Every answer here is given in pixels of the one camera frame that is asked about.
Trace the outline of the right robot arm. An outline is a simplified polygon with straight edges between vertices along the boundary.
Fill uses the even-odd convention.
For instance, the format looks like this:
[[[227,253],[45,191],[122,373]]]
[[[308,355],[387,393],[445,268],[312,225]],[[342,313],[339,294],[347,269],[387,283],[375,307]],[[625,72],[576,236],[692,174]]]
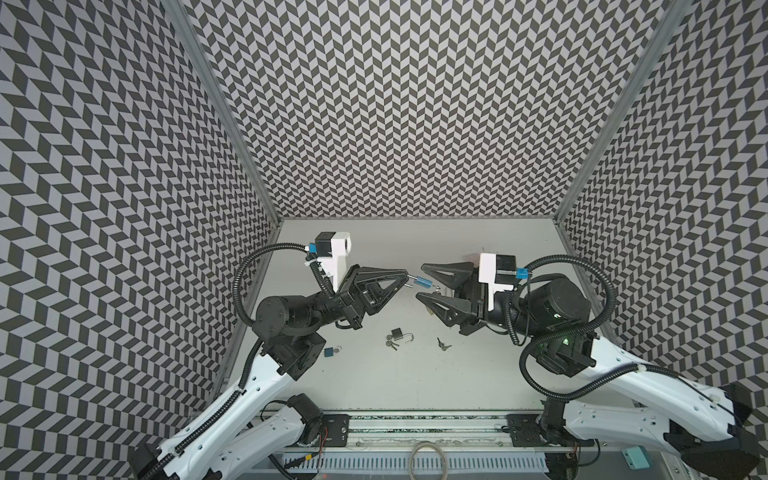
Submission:
[[[544,401],[534,418],[508,417],[515,445],[634,444],[715,479],[745,479],[760,464],[743,385],[688,380],[600,334],[617,293],[593,263],[548,255],[518,267],[512,255],[484,253],[422,270],[448,289],[418,296],[446,326],[468,336],[495,325],[519,348],[520,373]]]

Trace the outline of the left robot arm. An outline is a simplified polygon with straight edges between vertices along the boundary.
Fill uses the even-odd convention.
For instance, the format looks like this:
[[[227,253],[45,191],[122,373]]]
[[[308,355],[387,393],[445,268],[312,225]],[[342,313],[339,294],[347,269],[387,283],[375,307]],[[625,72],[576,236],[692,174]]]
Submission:
[[[179,432],[159,445],[137,447],[129,457],[136,478],[238,479],[286,447],[319,441],[323,413],[305,394],[283,401],[265,421],[254,418],[323,354],[321,328],[345,321],[361,329],[364,317],[379,313],[408,282],[403,269],[345,267],[349,244],[344,232],[323,232],[309,245],[275,243],[241,262],[232,284],[235,313],[257,341],[240,377]],[[277,250],[302,253],[320,290],[308,297],[268,297],[250,315],[241,295],[245,270]]]

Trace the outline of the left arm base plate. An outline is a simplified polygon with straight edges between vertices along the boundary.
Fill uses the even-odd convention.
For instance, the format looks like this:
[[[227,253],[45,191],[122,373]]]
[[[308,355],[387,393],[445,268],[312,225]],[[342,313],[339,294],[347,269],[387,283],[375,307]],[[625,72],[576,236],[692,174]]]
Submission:
[[[291,447],[346,447],[350,432],[351,416],[347,414],[323,414],[304,427],[299,439]]]

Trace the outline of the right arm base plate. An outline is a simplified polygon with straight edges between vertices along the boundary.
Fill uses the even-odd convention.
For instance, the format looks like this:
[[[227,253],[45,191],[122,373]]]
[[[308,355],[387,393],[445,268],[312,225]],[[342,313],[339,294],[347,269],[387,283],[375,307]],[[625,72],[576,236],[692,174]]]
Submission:
[[[565,428],[563,420],[544,414],[508,414],[502,430],[509,434],[515,447],[592,447],[594,439],[579,439]]]

